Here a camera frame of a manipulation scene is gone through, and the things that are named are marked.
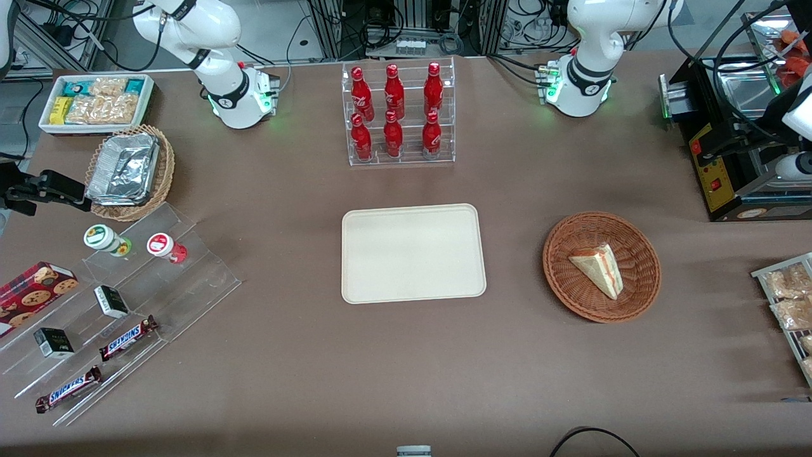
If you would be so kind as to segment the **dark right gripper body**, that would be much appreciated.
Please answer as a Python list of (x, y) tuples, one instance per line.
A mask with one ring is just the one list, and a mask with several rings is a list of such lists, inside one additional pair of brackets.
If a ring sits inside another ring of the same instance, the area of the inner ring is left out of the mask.
[(35, 216), (39, 177), (23, 173), (13, 162), (1, 164), (1, 206), (24, 216)]

